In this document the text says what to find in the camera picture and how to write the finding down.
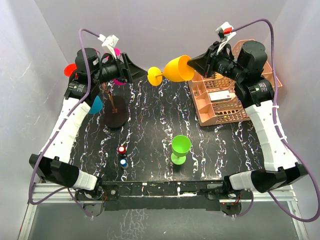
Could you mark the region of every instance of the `white wall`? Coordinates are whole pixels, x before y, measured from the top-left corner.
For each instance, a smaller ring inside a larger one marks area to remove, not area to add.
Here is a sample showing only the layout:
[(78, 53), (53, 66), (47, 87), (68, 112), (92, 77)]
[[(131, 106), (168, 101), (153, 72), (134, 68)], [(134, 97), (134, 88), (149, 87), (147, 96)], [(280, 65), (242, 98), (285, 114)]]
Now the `white wall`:
[[(319, 16), (318, 0), (289, 0), (274, 24), (276, 72), (284, 85), (279, 92), (280, 120), (288, 136), (288, 142), (307, 161), (318, 183), (320, 183)], [(265, 45), (270, 50), (270, 38), (266, 39)], [(310, 178), (308, 176), (303, 178), (293, 187), (302, 217), (312, 217), (318, 204)], [(319, 219), (305, 224), (311, 240), (319, 239), (319, 225)]]
[[(142, 68), (163, 68), (180, 55), (204, 53), (225, 21), (234, 27), (257, 18), (274, 22), (283, 0), (35, 0), (69, 63), (79, 50), (78, 29), (119, 37), (118, 47)], [(233, 43), (255, 38), (264, 41), (266, 27), (239, 32)], [(85, 36), (86, 46), (101, 49)]]
[(29, 157), (58, 118), (67, 65), (34, 0), (0, 1), (0, 239), (16, 239), (28, 201)]

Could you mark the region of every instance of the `gray floor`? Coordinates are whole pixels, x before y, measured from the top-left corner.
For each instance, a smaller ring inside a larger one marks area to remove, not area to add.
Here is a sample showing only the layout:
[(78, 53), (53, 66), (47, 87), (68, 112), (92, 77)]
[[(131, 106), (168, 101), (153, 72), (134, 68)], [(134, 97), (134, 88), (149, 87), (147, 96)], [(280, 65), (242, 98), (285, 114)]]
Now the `gray floor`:
[(120, 210), (91, 221), (70, 203), (36, 210), (29, 240), (295, 240), (292, 219), (274, 202), (255, 202), (235, 220), (202, 209)]

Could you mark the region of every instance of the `black table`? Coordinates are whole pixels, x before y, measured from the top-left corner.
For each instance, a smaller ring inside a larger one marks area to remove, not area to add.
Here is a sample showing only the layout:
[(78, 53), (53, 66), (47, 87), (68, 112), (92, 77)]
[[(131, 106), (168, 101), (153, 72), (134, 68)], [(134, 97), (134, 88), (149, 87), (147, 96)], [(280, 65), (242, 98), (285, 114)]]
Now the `black table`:
[[(263, 167), (262, 150), (251, 121), (200, 127), (187, 82), (154, 87), (146, 78), (108, 89), (124, 97), (129, 120), (119, 130), (104, 125), (104, 111), (88, 115), (70, 162), (104, 181), (217, 180)], [(108, 95), (101, 92), (101, 99)], [(172, 164), (171, 142), (186, 135), (192, 143), (186, 162)], [(129, 167), (119, 164), (117, 147), (127, 147)]]

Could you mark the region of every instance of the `orange dish rack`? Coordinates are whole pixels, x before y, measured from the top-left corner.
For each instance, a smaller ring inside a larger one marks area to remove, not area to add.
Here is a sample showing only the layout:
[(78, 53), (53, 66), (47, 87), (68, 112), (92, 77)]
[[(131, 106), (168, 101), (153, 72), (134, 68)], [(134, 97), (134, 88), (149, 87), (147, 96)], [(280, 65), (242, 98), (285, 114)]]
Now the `orange dish rack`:
[[(235, 58), (238, 57), (242, 44), (247, 41), (250, 40), (241, 40), (233, 47), (232, 53)], [(266, 62), (263, 67), (262, 75), (272, 84), (274, 89), (275, 82), (272, 75), (272, 68), (268, 62)], [(277, 79), (277, 81), (278, 86), (282, 87), (279, 79)], [(190, 80), (188, 84), (200, 126), (204, 127), (250, 120), (235, 94), (235, 82), (232, 79), (224, 77), (219, 73), (216, 73), (210, 78), (203, 78), (199, 73), (195, 72), (193, 79)], [(209, 93), (225, 90), (230, 92), (230, 100), (211, 102)]]

